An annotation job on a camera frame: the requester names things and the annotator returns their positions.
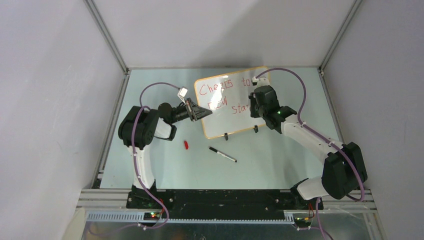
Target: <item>metal frame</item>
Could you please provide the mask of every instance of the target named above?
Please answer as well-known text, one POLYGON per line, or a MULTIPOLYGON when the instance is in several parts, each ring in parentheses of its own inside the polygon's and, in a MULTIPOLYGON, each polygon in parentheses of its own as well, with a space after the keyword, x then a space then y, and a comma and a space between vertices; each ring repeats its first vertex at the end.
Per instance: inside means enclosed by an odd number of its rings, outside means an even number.
MULTIPOLYGON (((109 32, 94 0, 84 0, 87 9, 93 17, 94 22, 96 23, 100 33, 104 37, 105 42, 109 46, 112 54, 114 55, 116 61, 118 62, 122 72, 124 73, 122 85, 119 90, 119 94, 116 99, 116 103, 113 108, 113 113, 110 118, 109 128, 107 135, 104 140, 104 146, 102 153, 97 163, 97 168, 93 176, 92 185, 94 182, 101 180, 103 175, 103 169, 105 167, 106 158, 109 153, 110 144, 112 141, 112 136, 115 131, 116 123, 118 121, 119 112, 121 110, 122 101, 125 95, 131 70, 127 67, 115 41, 113 40, 111 33, 109 32)), ((363 0, 355 0, 352 4, 346 18, 344 19, 340 29, 338 30, 334 40, 331 43, 330 48, 328 49, 324 59, 322 60, 320 66, 318 67, 318 72, 320 73, 321 84, 327 98, 327 102, 330 108, 331 116, 334 120, 336 126, 336 131, 339 139, 343 141, 342 131, 337 119, 336 111, 334 105, 329 95, 329 91, 324 78, 324 69, 326 68, 334 50, 337 48, 341 38, 346 32, 349 24, 357 13, 359 7, 363 0)), ((150 212, 152 210, 159 209, 127 209, 127 197, 130 189, 83 189, 79 196, 79 200, 76 206, 76 209, 86 208, 87 220, 88 221, 108 221, 108 222, 139 222, 143 220, 142 215, 145 212, 150 212)), ((351 195, 358 197, 360 195, 359 191, 353 191, 351 195)), ((385 232, 383 230, 381 220, 379 218, 377 207, 374 203, 373 196, 370 190, 365 191, 365 201, 364 202, 355 202, 347 197, 344 197, 341 200, 333 199, 330 196, 325 196, 322 198, 324 204, 324 210, 320 211, 323 214, 358 214, 362 213, 364 220, 367 225, 367 230, 372 240, 385 240, 387 239, 385 232)), ((307 210, 285 210, 287 218, 280 221, 264 221, 264 220, 252 220, 252 221, 203 221, 197 219, 171 219, 170 223, 256 223, 256 224, 287 224, 293 222, 293 214, 306 214, 307 210)))

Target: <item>marker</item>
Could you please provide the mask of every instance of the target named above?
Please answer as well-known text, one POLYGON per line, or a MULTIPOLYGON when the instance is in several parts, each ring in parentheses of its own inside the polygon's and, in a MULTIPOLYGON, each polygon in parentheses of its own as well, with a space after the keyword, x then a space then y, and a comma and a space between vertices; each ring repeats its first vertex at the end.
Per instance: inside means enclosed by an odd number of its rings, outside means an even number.
POLYGON ((235 158, 232 158, 232 157, 228 156, 227 154, 225 154, 225 153, 223 153, 223 152, 220 152, 220 151, 216 150, 215 148, 213 148, 213 147, 211 147, 211 146, 209 147, 209 149, 210 149, 210 150, 212 150, 212 151, 214 151, 215 153, 217 153, 217 154, 219 154, 219 155, 223 156, 224 158, 227 158, 227 159, 229 159, 229 160, 231 160, 231 161, 233 161, 233 162, 237 163, 237 160, 236 160, 235 158))

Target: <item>wall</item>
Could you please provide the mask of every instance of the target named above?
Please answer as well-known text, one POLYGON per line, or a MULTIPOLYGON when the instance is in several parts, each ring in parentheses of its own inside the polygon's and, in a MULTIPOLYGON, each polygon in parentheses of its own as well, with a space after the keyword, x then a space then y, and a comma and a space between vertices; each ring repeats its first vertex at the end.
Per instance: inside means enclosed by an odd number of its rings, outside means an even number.
POLYGON ((319 66, 354 0, 96 0, 129 67, 319 66))
POLYGON ((0 3, 0 239, 60 239, 123 74, 82 0, 0 3))
POLYGON ((424 1, 364 1, 324 77, 389 239, 422 239, 424 1))

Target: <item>light blue tabletop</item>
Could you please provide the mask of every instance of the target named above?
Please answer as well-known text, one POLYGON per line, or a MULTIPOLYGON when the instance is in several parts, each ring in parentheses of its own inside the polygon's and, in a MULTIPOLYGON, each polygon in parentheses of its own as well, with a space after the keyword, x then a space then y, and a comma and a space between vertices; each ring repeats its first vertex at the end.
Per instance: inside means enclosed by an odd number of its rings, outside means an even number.
MULTIPOLYGON (((132 70, 117 125, 132 106, 139 106, 141 91, 149 84, 168 82, 188 88, 187 98, 196 102, 197 79, 239 71, 243 68, 137 69, 132 70)), ((306 85, 302 119, 319 132, 338 139, 330 108, 314 67, 291 67, 306 85)), ((270 73, 281 106, 299 109, 303 91, 296 77, 284 71, 270 73)), ((177 106, 177 90, 155 85, 143 95, 144 105, 156 109, 161 103, 177 106)), ((175 123, 173 141, 153 139, 150 159, 158 189, 289 189, 305 178, 322 174, 323 166, 308 149, 291 138, 260 127, 223 137, 206 139, 202 122, 189 119, 175 123), (184 147, 184 140, 189 149, 184 147), (209 150, 212 146, 237 159, 234 163, 209 150)), ((134 179, 133 160, 115 128, 100 188, 129 189, 134 179)))

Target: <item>yellow whiteboard edge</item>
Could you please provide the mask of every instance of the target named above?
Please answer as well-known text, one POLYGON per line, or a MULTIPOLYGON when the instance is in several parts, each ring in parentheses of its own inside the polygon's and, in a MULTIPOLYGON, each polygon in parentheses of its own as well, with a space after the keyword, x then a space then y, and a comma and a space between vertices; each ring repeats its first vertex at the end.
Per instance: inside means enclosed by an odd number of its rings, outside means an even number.
MULTIPOLYGON (((260 69, 260 68, 265 68, 266 70, 269 69, 267 66, 257 66, 257 67, 247 68, 247 69, 244 69, 244 70, 232 71, 232 72, 227 72, 227 73, 220 74, 220 75, 214 75, 214 76, 209 76, 209 77, 197 79, 194 82, 194 91, 195 91, 195 94, 196 94, 197 104, 200 106, 199 97, 198 97, 198 90, 196 88, 196 83, 197 82, 203 81, 203 80, 207 80, 207 79, 216 78, 216 77, 221 77, 221 76, 225 76, 225 75, 230 75, 230 74, 236 74, 236 73, 241 73, 241 72, 245 72, 245 71, 250 71, 250 70, 254 70, 254 69, 260 69)), ((269 80, 269 82, 271 82, 270 73, 268 72, 267 74, 268 74, 268 80, 269 80)), ((262 125, 258 125, 257 127, 259 128, 259 127, 263 127, 265 125, 266 124, 262 124, 262 125)), ((222 137, 222 136, 225 135, 225 133, 224 134, 221 134, 221 135, 218 135, 218 136, 208 136, 208 135, 206 135, 205 123, 203 122, 203 118, 201 119, 201 127, 203 129, 203 134, 204 134, 204 136, 205 136, 206 139, 216 139, 216 138, 220 138, 220 137, 222 137)), ((228 135, 236 134, 236 133, 240 133, 240 132, 243 132, 243 131, 246 131, 246 130, 253 129, 254 127, 255 126, 244 128, 244 129, 241 129, 241 130, 238 130, 238 131, 227 132, 226 134, 228 134, 228 135)))

